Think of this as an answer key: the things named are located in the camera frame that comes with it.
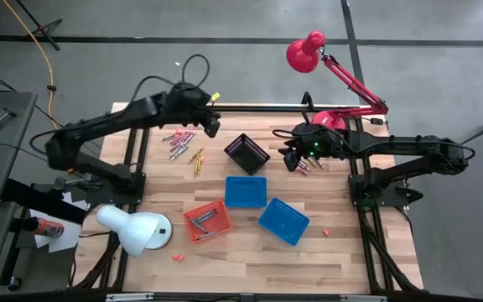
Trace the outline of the black mesh basket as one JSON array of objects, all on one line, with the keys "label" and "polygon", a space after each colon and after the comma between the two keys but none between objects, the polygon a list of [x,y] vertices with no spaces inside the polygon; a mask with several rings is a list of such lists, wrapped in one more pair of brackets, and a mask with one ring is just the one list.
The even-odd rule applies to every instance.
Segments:
[{"label": "black mesh basket", "polygon": [[254,175],[271,158],[245,133],[227,145],[224,152],[249,175]]}]

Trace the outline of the black aluminium table frame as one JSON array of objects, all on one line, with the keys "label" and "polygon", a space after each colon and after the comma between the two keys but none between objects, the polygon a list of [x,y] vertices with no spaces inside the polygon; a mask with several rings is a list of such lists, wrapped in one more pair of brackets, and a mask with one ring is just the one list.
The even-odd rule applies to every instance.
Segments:
[{"label": "black aluminium table frame", "polygon": [[[367,264],[373,263],[377,282],[388,273],[377,254],[365,254],[356,209],[347,178],[362,164],[326,159],[307,176],[287,171],[278,149],[276,128],[289,130],[300,123],[301,106],[278,104],[221,104],[221,128],[215,138],[197,131],[190,149],[169,160],[170,146],[162,138],[174,127],[154,129],[143,160],[147,176],[138,209],[167,216],[174,233],[159,250],[139,258],[116,252],[106,263],[97,283],[127,292],[226,294],[366,294],[370,290]],[[224,152],[245,133],[271,158],[259,174],[267,179],[267,195],[279,198],[309,218],[296,246],[262,228],[257,208],[231,208],[233,228],[209,240],[192,243],[182,214],[220,200],[228,176],[242,173]],[[200,175],[194,176],[193,154],[204,148]],[[327,229],[328,237],[323,234]],[[184,255],[175,261],[173,255]]]}]

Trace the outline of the white desk lamp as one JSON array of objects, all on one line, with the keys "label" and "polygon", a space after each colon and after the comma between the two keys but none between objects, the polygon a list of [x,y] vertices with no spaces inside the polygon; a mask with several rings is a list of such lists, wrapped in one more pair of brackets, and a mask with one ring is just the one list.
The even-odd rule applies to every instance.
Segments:
[{"label": "white desk lamp", "polygon": [[173,235],[171,221],[154,212],[129,214],[107,205],[98,210],[96,220],[117,234],[122,248],[133,258],[139,258],[145,249],[157,250],[165,247]]}]

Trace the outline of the orange spray can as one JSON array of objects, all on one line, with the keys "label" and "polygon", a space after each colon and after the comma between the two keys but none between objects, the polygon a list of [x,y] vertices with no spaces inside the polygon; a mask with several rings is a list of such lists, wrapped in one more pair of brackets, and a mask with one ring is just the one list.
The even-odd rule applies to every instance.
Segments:
[{"label": "orange spray can", "polygon": [[22,228],[26,232],[52,238],[60,237],[65,230],[65,226],[61,223],[36,216],[26,219],[23,222]]}]

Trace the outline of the white paper sheets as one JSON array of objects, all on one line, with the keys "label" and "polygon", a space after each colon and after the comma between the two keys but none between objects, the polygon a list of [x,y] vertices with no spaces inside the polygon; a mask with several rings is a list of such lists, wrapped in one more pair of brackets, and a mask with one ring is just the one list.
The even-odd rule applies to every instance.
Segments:
[{"label": "white paper sheets", "polygon": [[72,248],[79,241],[79,232],[81,231],[81,224],[76,224],[70,221],[64,221],[53,216],[49,216],[36,210],[29,210],[31,217],[44,218],[48,221],[55,221],[64,226],[64,231],[60,237],[46,237],[41,235],[34,235],[36,247],[47,246],[50,253],[58,252]]}]

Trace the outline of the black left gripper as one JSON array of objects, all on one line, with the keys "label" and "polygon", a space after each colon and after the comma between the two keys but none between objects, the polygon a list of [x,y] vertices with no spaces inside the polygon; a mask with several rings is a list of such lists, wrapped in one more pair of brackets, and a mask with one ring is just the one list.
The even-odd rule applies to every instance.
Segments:
[{"label": "black left gripper", "polygon": [[211,95],[190,83],[177,83],[167,94],[164,121],[167,124],[203,125],[209,138],[214,138],[221,125],[220,114],[208,108]]}]

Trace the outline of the blue slotted plastic basket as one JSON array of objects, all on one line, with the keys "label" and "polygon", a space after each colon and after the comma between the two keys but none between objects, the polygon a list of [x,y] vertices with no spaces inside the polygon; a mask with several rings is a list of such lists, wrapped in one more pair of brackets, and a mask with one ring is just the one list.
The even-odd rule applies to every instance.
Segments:
[{"label": "blue slotted plastic basket", "polygon": [[228,176],[224,202],[228,207],[265,207],[267,205],[267,179],[256,176]]},{"label": "blue slotted plastic basket", "polygon": [[258,223],[287,244],[296,246],[309,225],[309,218],[273,197]]}]

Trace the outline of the orange slotted plastic basket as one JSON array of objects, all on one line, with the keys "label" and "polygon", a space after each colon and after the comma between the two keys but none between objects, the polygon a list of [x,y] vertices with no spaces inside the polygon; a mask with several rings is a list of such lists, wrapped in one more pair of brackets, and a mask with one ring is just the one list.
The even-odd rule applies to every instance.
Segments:
[{"label": "orange slotted plastic basket", "polygon": [[[197,237],[199,235],[203,235],[204,233],[201,232],[197,227],[195,227],[191,222],[190,219],[196,219],[200,216],[203,216],[206,212],[217,210],[217,213],[207,219],[206,221],[201,222],[200,224],[208,231],[213,232],[215,230],[220,230],[219,233],[215,234],[214,236],[207,237],[203,240],[198,241]],[[182,218],[185,224],[185,229],[188,234],[189,240],[192,243],[200,243],[206,240],[209,240],[213,237],[217,237],[223,233],[229,232],[232,228],[231,218],[228,214],[226,209],[225,203],[223,200],[216,200],[205,205],[199,206],[194,208],[193,210],[186,211],[182,214]]]}]

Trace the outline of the red desk lamp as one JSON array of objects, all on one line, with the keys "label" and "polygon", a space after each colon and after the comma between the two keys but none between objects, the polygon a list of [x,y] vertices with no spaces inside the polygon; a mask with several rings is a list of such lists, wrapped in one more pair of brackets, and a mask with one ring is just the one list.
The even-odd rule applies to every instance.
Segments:
[{"label": "red desk lamp", "polygon": [[305,39],[295,40],[286,51],[288,64],[299,73],[310,73],[319,62],[343,81],[347,87],[360,97],[368,107],[330,109],[316,113],[311,122],[330,129],[346,129],[346,119],[365,115],[386,115],[386,103],[366,88],[357,78],[345,69],[334,56],[325,52],[325,35],[315,30]]}]

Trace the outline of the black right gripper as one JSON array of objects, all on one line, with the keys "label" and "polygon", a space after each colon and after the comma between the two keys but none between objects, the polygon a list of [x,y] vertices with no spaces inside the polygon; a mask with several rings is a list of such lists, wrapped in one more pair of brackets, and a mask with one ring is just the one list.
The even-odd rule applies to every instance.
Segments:
[{"label": "black right gripper", "polygon": [[295,171],[300,158],[340,157],[343,149],[341,135],[319,124],[301,123],[293,130],[293,144],[286,148],[279,148],[278,152],[285,156],[288,171]]}]

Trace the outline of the black tripod stand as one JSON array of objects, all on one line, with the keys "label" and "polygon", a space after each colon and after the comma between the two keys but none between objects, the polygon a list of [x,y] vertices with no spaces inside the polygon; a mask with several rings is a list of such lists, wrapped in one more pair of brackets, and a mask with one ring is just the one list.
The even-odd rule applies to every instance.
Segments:
[{"label": "black tripod stand", "polygon": [[41,38],[44,42],[49,43],[55,49],[55,51],[60,51],[60,46],[53,37],[53,31],[62,24],[63,19],[57,18],[48,23],[41,23],[25,6],[22,0],[15,0],[15,2],[23,10],[28,19],[33,23],[34,28],[31,30],[31,34],[35,38]]}]

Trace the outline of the black diagonal beam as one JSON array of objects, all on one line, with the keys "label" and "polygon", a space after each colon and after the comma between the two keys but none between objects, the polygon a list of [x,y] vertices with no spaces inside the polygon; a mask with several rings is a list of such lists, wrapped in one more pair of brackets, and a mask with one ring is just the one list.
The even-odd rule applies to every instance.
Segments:
[{"label": "black diagonal beam", "polygon": [[11,201],[31,210],[81,225],[86,210],[47,193],[38,191],[16,180],[8,179],[0,196],[1,201]]}]

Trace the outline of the grey metal bracket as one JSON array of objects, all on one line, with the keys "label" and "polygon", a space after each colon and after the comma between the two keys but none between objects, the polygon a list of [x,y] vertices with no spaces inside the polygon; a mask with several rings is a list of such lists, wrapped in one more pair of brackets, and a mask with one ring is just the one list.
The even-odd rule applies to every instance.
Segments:
[{"label": "grey metal bracket", "polygon": [[153,301],[153,293],[120,293],[120,294],[108,294],[105,302],[141,302],[141,301]]},{"label": "grey metal bracket", "polygon": [[343,294],[340,302],[388,302],[387,297],[363,294]]}]

